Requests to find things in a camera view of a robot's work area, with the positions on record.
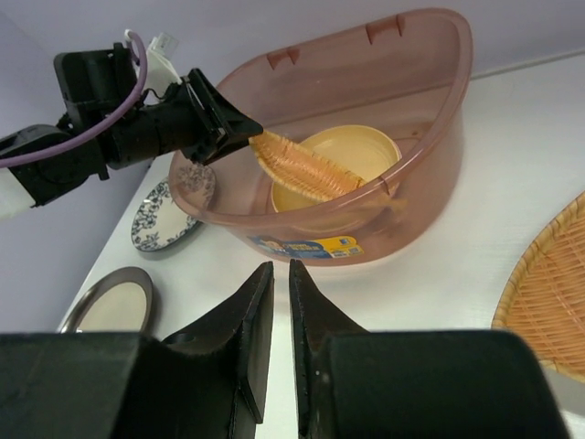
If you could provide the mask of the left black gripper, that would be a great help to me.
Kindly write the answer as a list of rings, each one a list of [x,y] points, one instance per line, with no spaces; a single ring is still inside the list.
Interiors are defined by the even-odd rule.
[[[192,163],[210,165],[249,145],[263,127],[230,103],[201,69],[171,85],[153,105],[134,106],[104,135],[104,158],[113,169],[185,150]]]

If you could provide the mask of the yellow plastic plate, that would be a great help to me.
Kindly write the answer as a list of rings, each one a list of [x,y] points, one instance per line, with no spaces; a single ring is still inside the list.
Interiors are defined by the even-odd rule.
[[[364,125],[340,125],[314,134],[300,146],[344,166],[367,183],[393,167],[402,154],[386,134]]]

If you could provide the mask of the brown rimmed cream plate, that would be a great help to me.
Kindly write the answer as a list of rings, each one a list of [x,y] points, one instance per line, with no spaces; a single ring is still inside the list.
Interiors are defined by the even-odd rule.
[[[102,277],[69,310],[59,333],[152,331],[158,294],[150,275],[128,266]]]

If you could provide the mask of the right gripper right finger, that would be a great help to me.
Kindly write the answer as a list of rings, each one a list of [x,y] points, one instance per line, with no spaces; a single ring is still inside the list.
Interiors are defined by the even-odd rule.
[[[352,320],[317,287],[302,261],[289,263],[289,299],[296,389],[298,436],[309,436],[313,362],[328,337],[362,334],[366,330]]]

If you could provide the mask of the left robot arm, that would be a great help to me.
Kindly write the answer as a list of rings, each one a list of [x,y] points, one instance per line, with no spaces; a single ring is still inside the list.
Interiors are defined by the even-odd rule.
[[[241,113],[192,69],[145,104],[147,54],[125,43],[54,58],[66,111],[55,125],[35,124],[1,140],[1,215],[47,205],[96,175],[179,151],[209,165],[248,146],[261,125]]]

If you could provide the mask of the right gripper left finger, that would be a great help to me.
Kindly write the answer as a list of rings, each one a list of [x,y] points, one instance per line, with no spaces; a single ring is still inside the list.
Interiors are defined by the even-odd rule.
[[[264,421],[274,308],[272,262],[163,339],[183,360],[177,438],[253,438]]]

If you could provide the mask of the orange woven bamboo tray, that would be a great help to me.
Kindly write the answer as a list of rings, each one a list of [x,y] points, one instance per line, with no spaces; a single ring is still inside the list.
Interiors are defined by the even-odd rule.
[[[584,195],[536,236],[511,272],[492,319],[540,363],[584,381]]]

